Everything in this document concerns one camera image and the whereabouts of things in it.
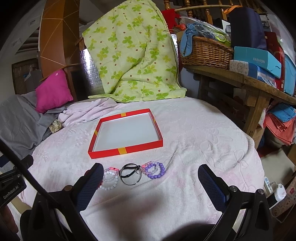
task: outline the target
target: basket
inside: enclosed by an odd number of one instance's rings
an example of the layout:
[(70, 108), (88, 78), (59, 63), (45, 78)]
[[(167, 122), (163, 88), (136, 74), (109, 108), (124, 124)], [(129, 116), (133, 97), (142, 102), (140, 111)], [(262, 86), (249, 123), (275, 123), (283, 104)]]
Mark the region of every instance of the basket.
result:
[(216, 40), (194, 36), (191, 54), (187, 57), (180, 54), (180, 57), (182, 64), (229, 69), (229, 61), (233, 59), (233, 52), (232, 48)]

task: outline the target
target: pink cushion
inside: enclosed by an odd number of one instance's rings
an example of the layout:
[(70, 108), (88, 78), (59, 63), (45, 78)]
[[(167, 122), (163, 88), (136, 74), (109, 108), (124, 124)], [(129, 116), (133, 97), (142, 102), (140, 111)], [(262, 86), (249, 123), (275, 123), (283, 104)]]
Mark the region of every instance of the pink cushion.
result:
[(73, 96), (68, 88), (65, 72), (60, 69), (52, 73), (48, 78), (37, 87), (37, 106), (39, 113), (54, 108), (59, 108), (68, 101), (73, 100)]

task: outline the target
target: table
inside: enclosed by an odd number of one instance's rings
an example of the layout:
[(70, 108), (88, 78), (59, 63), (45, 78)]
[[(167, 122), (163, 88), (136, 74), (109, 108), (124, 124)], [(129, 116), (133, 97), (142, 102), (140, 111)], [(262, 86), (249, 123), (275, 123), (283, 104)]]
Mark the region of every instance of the table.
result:
[[(200, 74), (200, 85), (198, 98), (216, 106), (223, 114), (230, 118), (239, 128), (253, 138), (258, 126), (262, 111), (267, 108), (271, 98), (290, 105), (296, 105), (296, 98), (267, 85), (252, 77), (236, 73), (233, 71), (218, 69), (207, 66), (184, 65), (189, 72)], [(209, 87), (209, 82), (216, 79), (228, 83), (234, 87), (245, 89), (246, 99), (244, 105), (236, 102), (229, 96)], [(239, 120), (229, 107), (233, 107), (246, 114), (246, 122)]]

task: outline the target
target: red cloth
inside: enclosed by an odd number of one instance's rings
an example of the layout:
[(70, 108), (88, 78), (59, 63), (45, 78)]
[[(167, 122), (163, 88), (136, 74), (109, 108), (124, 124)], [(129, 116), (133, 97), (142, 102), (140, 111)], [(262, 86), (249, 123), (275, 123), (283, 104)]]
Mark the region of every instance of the red cloth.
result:
[(165, 21), (168, 25), (169, 30), (173, 29), (173, 27), (178, 25), (175, 21), (175, 18), (180, 18), (181, 15), (177, 14), (174, 9), (167, 9), (167, 10), (161, 11), (161, 13), (165, 18)]
[(281, 140), (286, 145), (291, 145), (295, 132), (296, 117), (282, 123), (273, 114), (269, 113), (265, 117), (265, 122), (268, 129), (270, 129), (276, 138)]

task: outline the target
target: hand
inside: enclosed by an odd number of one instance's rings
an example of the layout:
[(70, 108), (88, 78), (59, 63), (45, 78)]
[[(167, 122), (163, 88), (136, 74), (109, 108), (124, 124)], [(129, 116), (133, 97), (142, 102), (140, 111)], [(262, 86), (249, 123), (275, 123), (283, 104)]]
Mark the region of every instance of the hand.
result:
[(18, 227), (15, 223), (15, 220), (13, 218), (13, 215), (11, 214), (11, 211), (9, 207), (4, 206), (0, 208), (0, 214), (3, 218), (4, 223), (6, 226), (14, 233), (18, 233)]

